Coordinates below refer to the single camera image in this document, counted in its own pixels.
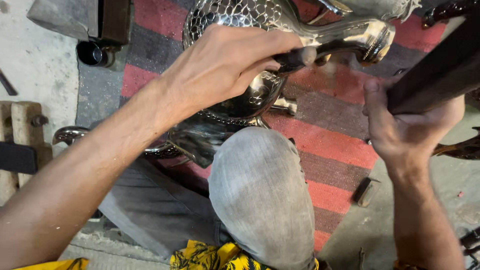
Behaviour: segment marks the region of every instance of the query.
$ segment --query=hand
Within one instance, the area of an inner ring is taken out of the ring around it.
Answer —
[[[365,107],[372,146],[391,169],[428,167],[428,159],[440,140],[463,117],[464,96],[423,114],[392,115],[387,109],[386,89],[400,78],[383,83],[365,82]]]
[[[188,117],[243,94],[260,72],[278,70],[270,56],[301,47],[293,33],[211,25],[162,74],[161,88]]]

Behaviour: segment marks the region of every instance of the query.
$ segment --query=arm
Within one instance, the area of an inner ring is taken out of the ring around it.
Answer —
[[[465,269],[460,243],[429,178],[435,146],[463,117],[464,97],[422,115],[391,115],[385,85],[365,83],[365,114],[372,145],[394,186],[398,259],[429,270]]]
[[[301,47],[291,33],[210,26],[158,79],[35,175],[0,210],[0,269],[57,260],[117,177],[152,141],[197,111],[242,94]]]

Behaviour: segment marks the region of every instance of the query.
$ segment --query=gray jeans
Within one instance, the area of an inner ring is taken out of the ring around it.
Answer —
[[[138,160],[99,209],[166,261],[189,239],[235,241],[271,268],[313,268],[312,201],[297,149],[283,135],[259,127],[235,133],[215,154],[208,185],[210,199]]]

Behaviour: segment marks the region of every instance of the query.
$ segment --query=forearm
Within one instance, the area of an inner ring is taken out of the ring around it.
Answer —
[[[125,168],[188,116],[162,96],[161,87],[160,81],[152,82],[1,209],[0,269],[56,260]]]
[[[428,162],[422,164],[389,168],[398,259],[428,270],[465,269],[459,241],[430,183]]]

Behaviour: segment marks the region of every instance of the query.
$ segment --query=red striped mat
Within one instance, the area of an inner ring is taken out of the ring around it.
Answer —
[[[319,4],[295,2],[305,20],[319,10]],[[182,52],[183,22],[192,4],[193,0],[134,0],[135,20],[122,102],[162,73]],[[328,14],[323,22],[337,19]],[[403,24],[394,24],[394,44],[380,64],[361,67],[352,57],[342,56],[338,64],[328,68],[301,70],[289,78],[284,91],[287,97],[298,99],[298,114],[265,116],[273,129],[293,137],[299,149],[315,209],[315,250],[323,247],[348,212],[354,190],[378,158],[364,142],[368,137],[367,119],[361,113],[364,81],[375,76],[386,78],[399,68],[413,66],[439,42],[445,28],[440,24],[424,31],[416,14]],[[210,173],[209,168],[204,170],[191,162],[181,170],[203,178]]]

